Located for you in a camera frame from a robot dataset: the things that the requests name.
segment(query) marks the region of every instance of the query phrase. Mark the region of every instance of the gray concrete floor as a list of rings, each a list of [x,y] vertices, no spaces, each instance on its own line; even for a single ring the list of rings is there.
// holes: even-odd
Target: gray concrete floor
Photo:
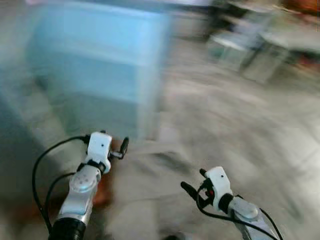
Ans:
[[[96,230],[87,239],[102,239],[99,231],[115,240],[178,231],[241,239],[231,223],[199,213],[180,188],[181,181],[198,187],[199,168],[216,166],[234,193],[270,213],[284,239],[319,239],[320,98],[290,78],[277,73],[259,85],[210,62],[204,43],[176,40],[159,139],[118,163],[114,205],[92,216]],[[44,226],[30,224],[18,239],[41,235]]]

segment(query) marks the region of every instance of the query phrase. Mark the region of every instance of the floor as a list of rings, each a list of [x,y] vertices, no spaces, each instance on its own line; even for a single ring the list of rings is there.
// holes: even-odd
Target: floor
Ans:
[[[319,239],[320,97],[278,72],[267,85],[210,61],[203,42],[176,39],[166,70],[157,142],[117,165],[114,205],[92,215],[87,239],[241,239],[228,222],[201,214],[180,188],[198,170],[222,166],[234,193],[265,209],[284,239]],[[17,239],[47,234],[30,223]]]

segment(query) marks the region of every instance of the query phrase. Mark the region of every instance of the black cable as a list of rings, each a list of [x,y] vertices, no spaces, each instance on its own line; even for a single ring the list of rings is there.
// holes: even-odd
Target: black cable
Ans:
[[[74,175],[74,174],[75,174],[75,172],[70,172],[70,173],[67,173],[67,174],[63,174],[63,175],[57,177],[57,178],[52,182],[52,184],[50,185],[49,190],[48,190],[48,193],[46,194],[45,202],[44,202],[44,213],[45,213],[45,215],[47,216],[48,220],[49,220],[49,212],[48,212],[48,209],[49,209],[49,201],[50,201],[51,193],[53,192],[56,184],[57,184],[61,179],[67,178],[67,177],[72,176],[72,175]]]
[[[60,145],[63,145],[67,142],[70,142],[72,140],[82,140],[82,141],[85,141],[86,140],[86,137],[85,136],[74,136],[74,137],[70,137],[66,140],[63,140],[61,142],[58,142],[57,144],[53,145],[52,147],[48,148],[44,153],[42,153],[38,158],[37,160],[35,161],[35,164],[33,166],[33,170],[32,170],[32,193],[33,193],[33,198],[34,198],[34,201],[41,213],[41,216],[43,217],[44,219],[44,222],[45,222],[45,225],[46,227],[48,228],[48,231],[51,232],[51,224],[50,224],[50,221],[49,221],[49,218],[48,216],[46,215],[41,203],[40,203],[40,200],[39,200],[39,197],[38,197],[38,194],[37,194],[37,188],[36,188],[36,173],[37,173],[37,169],[38,169],[38,165],[40,163],[40,161],[44,158],[44,156],[46,156],[51,150],[55,149],[56,147],[60,146]]]
[[[205,210],[203,210],[203,208],[201,208],[200,206],[200,203],[199,203],[199,197],[200,197],[200,191],[204,189],[203,186],[201,186],[198,191],[196,192],[196,206],[198,207],[198,209],[200,210],[200,212],[202,212],[204,215],[206,216],[209,216],[209,217],[212,217],[212,218],[215,218],[215,219],[221,219],[221,220],[225,220],[225,221],[229,221],[229,222],[232,222],[232,223],[235,223],[235,224],[242,224],[242,225],[246,225],[250,228],[253,228],[265,235],[267,235],[268,237],[270,237],[271,239],[273,240],[278,240],[276,237],[272,236],[270,233],[268,233],[267,231],[263,230],[262,228],[260,227],[257,227],[253,224],[250,224],[250,223],[247,223],[245,221],[241,221],[241,220],[238,220],[238,219],[234,219],[234,218],[231,218],[231,217],[228,217],[228,216],[221,216],[221,215],[218,215],[218,214],[213,214],[213,213],[210,213],[210,212],[207,212]]]
[[[260,210],[269,219],[270,223],[272,224],[273,228],[276,231],[276,234],[278,234],[279,239],[284,240],[274,220],[269,216],[269,214],[265,210],[263,210],[262,208],[260,208]]]

